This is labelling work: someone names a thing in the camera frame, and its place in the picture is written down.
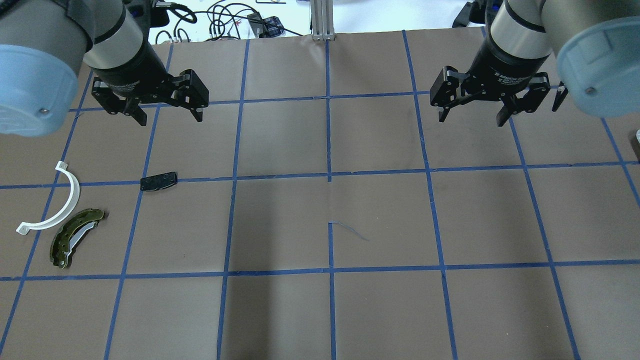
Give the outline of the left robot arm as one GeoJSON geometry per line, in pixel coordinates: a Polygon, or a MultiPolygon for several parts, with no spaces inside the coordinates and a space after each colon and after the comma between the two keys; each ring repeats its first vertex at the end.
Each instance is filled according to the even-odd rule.
{"type": "Polygon", "coordinates": [[[91,96],[112,116],[147,124],[143,104],[189,110],[201,122],[210,91],[192,69],[173,76],[149,43],[168,13],[196,22],[169,0],[3,0],[0,26],[0,132],[40,137],[62,127],[82,65],[94,71],[91,96]]]}

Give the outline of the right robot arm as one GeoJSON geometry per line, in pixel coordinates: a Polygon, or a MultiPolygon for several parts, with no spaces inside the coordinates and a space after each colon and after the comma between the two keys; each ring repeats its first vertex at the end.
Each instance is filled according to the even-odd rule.
{"type": "Polygon", "coordinates": [[[567,96],[589,116],[639,111],[637,0],[473,0],[454,26],[470,23],[485,25],[487,34],[467,71],[439,71],[429,91],[439,122],[472,101],[500,101],[498,126],[537,111],[552,88],[541,71],[551,55],[560,80],[553,111],[567,96]]]}

